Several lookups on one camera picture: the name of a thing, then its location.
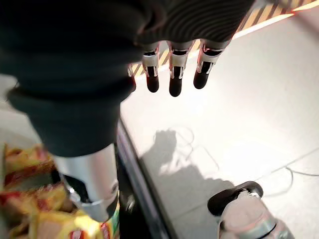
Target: floor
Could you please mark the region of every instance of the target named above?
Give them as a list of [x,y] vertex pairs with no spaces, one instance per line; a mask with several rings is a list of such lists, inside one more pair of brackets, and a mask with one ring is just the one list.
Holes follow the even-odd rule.
[[318,39],[291,16],[235,39],[200,91],[196,58],[177,98],[168,70],[155,94],[137,79],[122,120],[179,238],[217,238],[208,198],[247,180],[297,239],[318,238],[319,177],[292,173],[319,174],[318,55]]

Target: hazard stripe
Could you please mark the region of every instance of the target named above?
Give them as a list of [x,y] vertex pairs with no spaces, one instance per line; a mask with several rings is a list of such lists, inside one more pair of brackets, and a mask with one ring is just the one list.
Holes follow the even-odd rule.
[[[292,9],[297,7],[304,6],[311,2],[319,0],[281,0],[282,4],[268,4],[262,8],[257,8],[249,12],[238,27],[238,31],[249,28],[253,25],[259,24],[263,21],[266,21],[270,18],[279,16],[281,14],[290,13]],[[191,48],[191,51],[195,51],[200,47],[200,40],[195,40],[194,45]],[[164,50],[159,54],[159,66],[165,65],[169,60],[169,49]],[[143,74],[143,66],[141,63],[133,64],[132,71],[134,76],[140,76]]]
[[163,65],[166,57],[168,56],[168,53],[169,53],[169,49],[166,49],[163,54],[160,56],[159,58],[159,66]]

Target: snack bag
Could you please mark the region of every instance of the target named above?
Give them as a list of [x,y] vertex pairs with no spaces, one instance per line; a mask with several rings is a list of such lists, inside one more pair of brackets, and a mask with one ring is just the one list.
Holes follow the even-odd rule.
[[29,227],[29,221],[27,218],[22,220],[21,224],[12,228],[9,231],[9,238],[23,238],[27,237],[27,232],[28,232],[28,227]]
[[62,183],[25,192],[1,192],[0,207],[12,222],[19,222],[25,216],[39,211],[73,210],[73,204],[67,198]]
[[0,193],[2,213],[11,224],[19,224],[28,215],[36,213],[36,203],[30,195],[24,192]]
[[78,210],[74,213],[76,218],[76,225],[80,226],[80,228],[85,229],[86,224],[94,225],[95,228],[95,237],[94,239],[119,239],[120,238],[120,227],[119,227],[119,211],[120,204],[117,204],[114,215],[105,223],[99,223],[91,219],[88,215],[86,215],[82,210]]
[[110,228],[88,216],[75,217],[63,212],[40,212],[31,220],[29,237],[32,239],[112,239]]
[[41,145],[31,149],[9,148],[5,145],[5,189],[8,189],[23,179],[49,173],[55,169],[52,156]]

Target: floor seam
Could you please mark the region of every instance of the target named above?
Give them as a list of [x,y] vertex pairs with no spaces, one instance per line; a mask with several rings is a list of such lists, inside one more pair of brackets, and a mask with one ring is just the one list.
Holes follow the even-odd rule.
[[288,167],[289,165],[292,165],[292,164],[294,164],[294,163],[296,163],[296,162],[298,162],[298,161],[304,159],[305,157],[307,157],[307,156],[309,156],[309,155],[311,155],[311,154],[313,154],[313,153],[315,153],[315,152],[317,152],[317,151],[319,151],[319,147],[317,147],[317,148],[311,150],[310,152],[308,152],[308,153],[306,153],[306,154],[303,154],[302,156],[300,156],[300,157],[296,158],[295,160],[293,160],[293,161],[291,161],[291,162],[289,162],[289,163],[287,163],[287,164],[285,164],[285,165],[283,165],[283,166],[281,166],[281,167],[279,167],[279,168],[277,168],[277,169],[271,171],[270,173],[264,174],[264,175],[262,175],[262,176],[256,178],[254,181],[257,181],[257,180],[259,180],[259,179],[261,179],[261,178],[263,178],[263,177],[265,177],[265,176],[271,175],[271,174],[273,174],[273,173],[275,173],[275,172],[277,172],[277,171],[279,171],[279,170],[281,170],[281,169],[283,169],[283,168],[286,168],[286,167]]
[[192,211],[195,211],[196,209],[202,207],[203,205],[206,205],[206,203],[201,203],[201,204],[199,204],[199,205],[193,207],[192,209],[190,209],[190,210],[188,210],[188,211],[186,211],[186,212],[183,212],[183,213],[181,213],[181,214],[178,215],[178,216],[173,217],[173,218],[171,219],[171,221],[173,222],[173,221],[175,221],[175,220],[181,218],[182,216],[184,216],[184,215],[186,215],[186,214],[188,214],[188,213],[190,213],[190,212],[192,212]]

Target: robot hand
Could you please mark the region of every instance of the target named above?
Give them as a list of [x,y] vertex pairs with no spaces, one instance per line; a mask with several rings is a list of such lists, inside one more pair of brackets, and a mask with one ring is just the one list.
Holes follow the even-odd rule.
[[93,219],[114,213],[114,157],[120,103],[135,87],[129,65],[142,60],[157,91],[158,42],[169,42],[172,96],[187,55],[202,45],[194,85],[201,89],[254,0],[3,0],[0,72],[17,77],[8,100],[25,112],[71,200]]

